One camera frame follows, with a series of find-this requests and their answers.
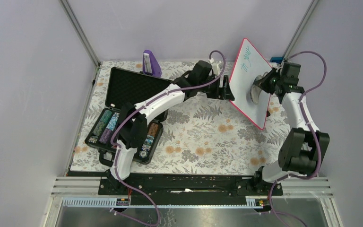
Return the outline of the grey round scrubber pad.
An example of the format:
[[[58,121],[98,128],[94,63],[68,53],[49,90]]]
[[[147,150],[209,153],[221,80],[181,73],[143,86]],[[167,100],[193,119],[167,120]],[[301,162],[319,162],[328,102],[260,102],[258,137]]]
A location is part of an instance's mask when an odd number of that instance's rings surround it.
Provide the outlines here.
[[[258,75],[255,79],[253,84],[250,87],[250,91],[248,93],[251,101],[257,105],[259,103],[259,97],[261,94],[262,89],[256,84],[258,80],[261,80],[264,77],[264,75]]]

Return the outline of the pink framed whiteboard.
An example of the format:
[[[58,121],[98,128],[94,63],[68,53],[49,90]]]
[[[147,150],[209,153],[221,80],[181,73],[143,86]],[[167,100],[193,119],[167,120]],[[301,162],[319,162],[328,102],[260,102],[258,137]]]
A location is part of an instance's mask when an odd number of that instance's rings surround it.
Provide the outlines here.
[[[231,103],[261,130],[265,128],[270,94],[261,92],[259,103],[255,104],[251,99],[251,86],[257,76],[271,69],[269,62],[244,38],[229,77],[229,87],[234,96]]]

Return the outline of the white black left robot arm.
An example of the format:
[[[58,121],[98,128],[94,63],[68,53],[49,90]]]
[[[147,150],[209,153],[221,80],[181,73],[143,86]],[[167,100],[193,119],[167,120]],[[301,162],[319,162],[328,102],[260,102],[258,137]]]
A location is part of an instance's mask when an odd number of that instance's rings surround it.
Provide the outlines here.
[[[113,179],[110,189],[123,194],[128,187],[131,162],[148,133],[148,124],[169,108],[203,93],[207,98],[234,100],[224,78],[225,60],[198,61],[192,70],[174,79],[168,87],[151,98],[137,104],[126,103],[111,137],[111,145],[117,149],[110,168]]]

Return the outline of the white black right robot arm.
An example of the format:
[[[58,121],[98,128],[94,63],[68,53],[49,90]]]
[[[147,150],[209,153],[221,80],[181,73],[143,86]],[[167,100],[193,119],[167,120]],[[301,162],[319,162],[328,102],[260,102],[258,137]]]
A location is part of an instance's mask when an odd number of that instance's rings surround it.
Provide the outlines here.
[[[250,97],[256,105],[259,104],[261,93],[276,95],[290,125],[290,132],[279,150],[277,161],[256,172],[259,178],[252,182],[256,194],[265,194],[270,190],[271,183],[278,183],[288,177],[315,177],[330,142],[329,135],[319,130],[309,113],[306,93],[298,85],[300,69],[299,64],[285,61],[281,68],[273,68],[257,76],[251,86]]]

